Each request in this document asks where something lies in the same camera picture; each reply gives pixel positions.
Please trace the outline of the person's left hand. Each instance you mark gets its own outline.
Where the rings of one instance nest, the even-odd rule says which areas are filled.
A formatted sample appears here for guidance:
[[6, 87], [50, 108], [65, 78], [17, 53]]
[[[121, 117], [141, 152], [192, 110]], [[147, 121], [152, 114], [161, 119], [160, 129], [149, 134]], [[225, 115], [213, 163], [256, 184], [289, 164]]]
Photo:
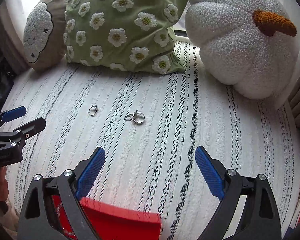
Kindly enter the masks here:
[[0, 168], [0, 201], [5, 202], [8, 198], [9, 190], [8, 190], [8, 182], [5, 178], [7, 168]]

